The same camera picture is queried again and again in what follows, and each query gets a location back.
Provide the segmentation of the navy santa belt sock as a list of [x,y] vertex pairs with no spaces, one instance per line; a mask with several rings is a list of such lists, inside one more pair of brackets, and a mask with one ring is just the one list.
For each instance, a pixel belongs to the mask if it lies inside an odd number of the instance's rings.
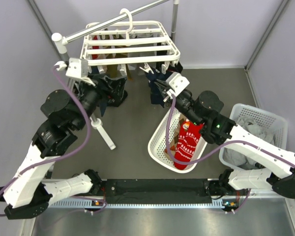
[[165,75],[162,74],[162,73],[157,73],[157,72],[149,72],[149,73],[145,73],[145,76],[146,78],[148,79],[148,85],[150,87],[150,90],[151,90],[151,93],[154,94],[154,93],[159,93],[155,87],[154,87],[154,84],[153,82],[156,80],[156,79],[159,79],[159,80],[163,80],[165,81]]

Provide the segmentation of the white clip sock hanger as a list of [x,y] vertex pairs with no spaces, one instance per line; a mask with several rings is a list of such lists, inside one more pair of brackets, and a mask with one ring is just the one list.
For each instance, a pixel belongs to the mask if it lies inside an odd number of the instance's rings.
[[[157,56],[157,51],[167,51],[166,56]],[[92,54],[100,54],[93,60]],[[84,37],[81,59],[87,59],[89,67],[106,67],[108,65],[156,63],[164,61],[162,72],[166,72],[169,64],[177,64],[180,51],[164,26],[159,21],[120,21],[104,29],[98,30]]]

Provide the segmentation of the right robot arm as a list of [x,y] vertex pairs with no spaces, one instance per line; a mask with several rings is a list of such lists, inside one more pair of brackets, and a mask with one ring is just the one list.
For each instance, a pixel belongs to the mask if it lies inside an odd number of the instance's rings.
[[[261,164],[263,168],[252,170],[226,170],[220,178],[220,190],[227,195],[241,189],[272,189],[275,193],[295,199],[295,153],[278,148],[251,132],[246,131],[232,119],[222,115],[224,104],[218,96],[209,90],[203,91],[197,99],[186,89],[189,81],[180,74],[166,81],[154,80],[165,103],[171,108],[165,131],[166,151],[173,163],[182,166],[193,165],[208,158],[196,154],[200,139],[208,144],[217,144],[243,154]],[[179,160],[172,154],[169,132],[174,110],[187,118],[188,128],[200,127],[196,132],[186,130],[178,137],[175,152],[184,157]]]

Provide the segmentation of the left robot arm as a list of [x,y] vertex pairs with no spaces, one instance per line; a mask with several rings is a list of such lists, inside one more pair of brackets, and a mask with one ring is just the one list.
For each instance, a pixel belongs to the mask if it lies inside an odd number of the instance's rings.
[[13,179],[0,187],[0,216],[9,220],[31,219],[50,205],[79,194],[96,195],[102,180],[94,170],[67,180],[42,183],[57,161],[78,153],[90,138],[90,117],[107,89],[99,78],[81,82],[78,93],[67,86],[51,92],[41,106],[46,120],[34,134],[25,159]]

